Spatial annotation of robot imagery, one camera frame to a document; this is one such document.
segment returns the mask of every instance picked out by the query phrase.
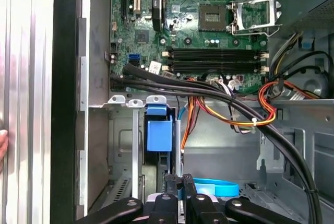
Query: white plastic clip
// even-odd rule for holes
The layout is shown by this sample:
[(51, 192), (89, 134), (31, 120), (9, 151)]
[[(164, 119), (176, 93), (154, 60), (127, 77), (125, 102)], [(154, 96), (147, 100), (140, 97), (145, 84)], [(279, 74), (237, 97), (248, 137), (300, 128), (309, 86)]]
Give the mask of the white plastic clip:
[(252, 118), (252, 121), (253, 121), (253, 126), (256, 126), (256, 124), (257, 124), (257, 118)]

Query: green circuit board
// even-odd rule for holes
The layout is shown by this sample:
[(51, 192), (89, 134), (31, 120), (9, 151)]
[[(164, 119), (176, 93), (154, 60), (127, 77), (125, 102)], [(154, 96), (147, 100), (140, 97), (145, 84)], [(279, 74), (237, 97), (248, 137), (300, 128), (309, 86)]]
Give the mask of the green circuit board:
[[(128, 6), (130, 0), (126, 0), (126, 19), (122, 17), (123, 0), (111, 0), (111, 46), (117, 46), (117, 61), (110, 65), (111, 72), (122, 73), (122, 68), (128, 63), (128, 55), (140, 54), (140, 65), (149, 67), (151, 61), (157, 61), (165, 65), (167, 60), (162, 57), (162, 52), (170, 46), (173, 48), (193, 49), (243, 49), (266, 50), (266, 36), (240, 36), (234, 37), (226, 31), (200, 31), (199, 9), (204, 5), (225, 6), (232, 0), (166, 0), (165, 28), (157, 33), (153, 29), (151, 18), (152, 0), (141, 0), (141, 13), (132, 13)], [(263, 24), (267, 20), (266, 5), (257, 4), (252, 7), (244, 7), (244, 25)], [(185, 39), (190, 38), (191, 44), (185, 44)], [(219, 40), (215, 46), (210, 46), (211, 40)], [(251, 92), (261, 86), (261, 74), (243, 75), (241, 92)]]

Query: cable tie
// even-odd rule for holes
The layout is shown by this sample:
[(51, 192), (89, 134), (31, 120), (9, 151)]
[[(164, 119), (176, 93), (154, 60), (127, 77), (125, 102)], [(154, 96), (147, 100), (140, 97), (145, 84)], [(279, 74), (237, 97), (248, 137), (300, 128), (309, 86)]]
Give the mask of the cable tie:
[(319, 189), (310, 189), (310, 190), (308, 190), (308, 189), (304, 189), (304, 192), (306, 193), (306, 194), (317, 194), (317, 193), (319, 193)]
[(232, 95), (231, 95), (231, 98), (232, 98), (232, 99), (230, 100), (230, 102), (228, 102), (228, 105), (229, 105), (230, 107), (232, 106), (232, 103), (235, 101), (235, 99), (238, 98), (238, 96), (235, 95), (235, 94), (232, 94)]
[(284, 79), (282, 77), (280, 77), (278, 79), (278, 89), (279, 89), (280, 92), (283, 91), (283, 87), (284, 87)]
[(256, 124), (257, 124), (257, 118), (252, 118), (252, 121), (253, 121), (253, 126), (256, 126)]

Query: blue plastic tab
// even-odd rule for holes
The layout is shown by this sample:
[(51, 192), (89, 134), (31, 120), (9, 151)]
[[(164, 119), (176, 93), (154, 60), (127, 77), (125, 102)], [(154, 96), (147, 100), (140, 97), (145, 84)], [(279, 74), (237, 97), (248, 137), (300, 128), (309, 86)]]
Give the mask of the blue plastic tab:
[(212, 194), (217, 197), (234, 197), (239, 195), (239, 185), (214, 179), (194, 178), (198, 194)]
[(154, 152), (171, 152), (173, 138), (172, 131), (172, 116), (170, 116), (169, 121), (148, 121), (147, 150)]
[(166, 116), (167, 115), (167, 106), (166, 105), (148, 105), (146, 109), (147, 115), (157, 115), (157, 116)]

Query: hand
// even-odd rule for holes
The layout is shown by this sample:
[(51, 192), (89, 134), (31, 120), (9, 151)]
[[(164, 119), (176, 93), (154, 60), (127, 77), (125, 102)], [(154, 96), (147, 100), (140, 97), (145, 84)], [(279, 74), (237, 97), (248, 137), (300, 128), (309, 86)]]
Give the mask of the hand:
[(8, 148), (8, 132), (7, 130), (0, 131), (0, 171), (2, 171), (3, 159)]

